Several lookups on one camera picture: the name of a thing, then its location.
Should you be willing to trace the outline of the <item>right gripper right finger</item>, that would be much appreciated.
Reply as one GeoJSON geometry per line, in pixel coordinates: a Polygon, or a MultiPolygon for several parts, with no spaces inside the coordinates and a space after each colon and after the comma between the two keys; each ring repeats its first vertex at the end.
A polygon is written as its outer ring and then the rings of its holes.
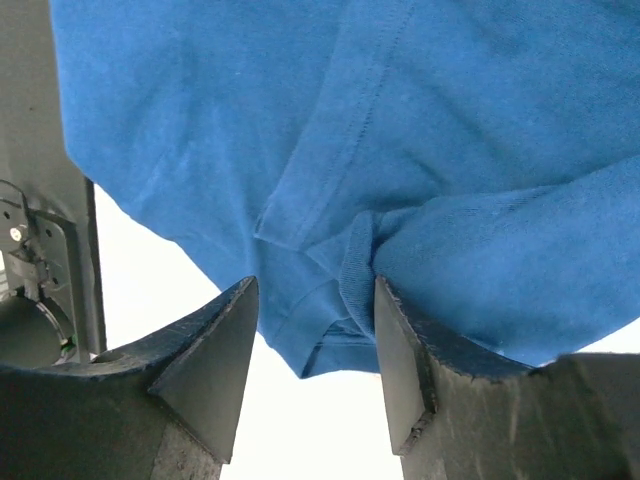
{"type": "Polygon", "coordinates": [[[375,283],[392,452],[407,479],[635,479],[639,358],[578,353],[533,368],[375,283]]]}

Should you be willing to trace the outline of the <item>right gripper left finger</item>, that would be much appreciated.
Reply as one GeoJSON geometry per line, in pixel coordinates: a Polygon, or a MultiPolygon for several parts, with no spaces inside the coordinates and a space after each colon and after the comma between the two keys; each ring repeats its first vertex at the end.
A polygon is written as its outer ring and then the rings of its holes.
{"type": "Polygon", "coordinates": [[[5,479],[216,479],[233,454],[258,317],[245,278],[91,363],[1,370],[5,479]]]}

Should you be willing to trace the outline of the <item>blue t-shirt with print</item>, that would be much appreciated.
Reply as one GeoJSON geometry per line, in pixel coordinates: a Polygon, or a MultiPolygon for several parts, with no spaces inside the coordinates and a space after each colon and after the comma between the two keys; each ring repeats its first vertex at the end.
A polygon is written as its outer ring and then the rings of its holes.
{"type": "Polygon", "coordinates": [[[639,315],[635,1],[54,1],[70,158],[300,377],[374,280],[539,365],[639,315]]]}

